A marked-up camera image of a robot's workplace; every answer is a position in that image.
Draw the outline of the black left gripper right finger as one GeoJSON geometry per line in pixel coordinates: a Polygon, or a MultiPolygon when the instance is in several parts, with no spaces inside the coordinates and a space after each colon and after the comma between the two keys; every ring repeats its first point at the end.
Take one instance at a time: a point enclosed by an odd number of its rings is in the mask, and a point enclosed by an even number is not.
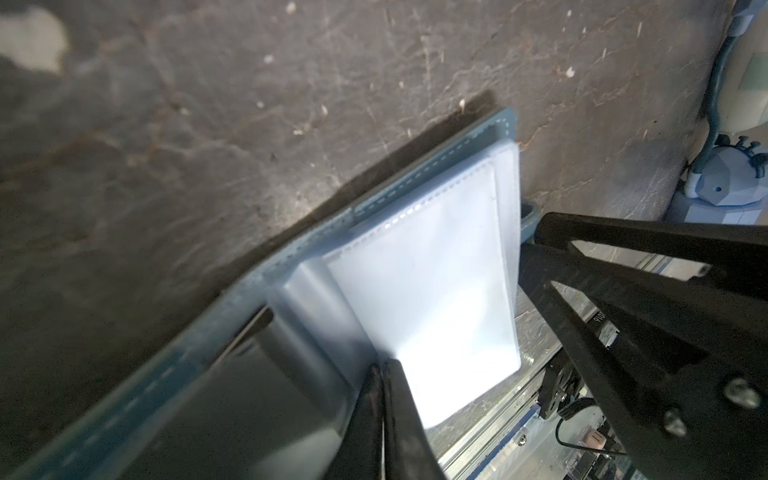
{"type": "Polygon", "coordinates": [[[385,478],[444,480],[398,360],[384,363],[383,386],[385,478]]]}

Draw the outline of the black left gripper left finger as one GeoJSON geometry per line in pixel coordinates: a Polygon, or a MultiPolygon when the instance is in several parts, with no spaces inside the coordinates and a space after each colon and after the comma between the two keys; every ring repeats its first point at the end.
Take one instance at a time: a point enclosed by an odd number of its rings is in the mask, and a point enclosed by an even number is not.
{"type": "Polygon", "coordinates": [[[372,365],[364,379],[339,449],[324,479],[377,480],[383,452],[384,388],[380,368],[372,365]]]}

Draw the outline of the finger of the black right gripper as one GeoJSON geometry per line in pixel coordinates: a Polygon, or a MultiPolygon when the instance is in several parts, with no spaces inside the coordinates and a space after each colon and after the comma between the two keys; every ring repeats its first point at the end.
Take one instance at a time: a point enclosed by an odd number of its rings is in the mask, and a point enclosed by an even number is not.
{"type": "Polygon", "coordinates": [[[767,230],[549,213],[519,283],[651,479],[767,475],[767,230]]]}

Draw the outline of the blue leather card holder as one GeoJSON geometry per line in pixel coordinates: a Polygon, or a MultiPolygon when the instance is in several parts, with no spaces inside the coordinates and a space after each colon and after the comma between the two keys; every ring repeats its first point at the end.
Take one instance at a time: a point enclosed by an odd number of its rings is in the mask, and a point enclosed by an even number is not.
{"type": "Polygon", "coordinates": [[[419,430],[521,365],[516,115],[501,109],[251,268],[15,472],[318,479],[364,379],[404,369],[419,430]]]}

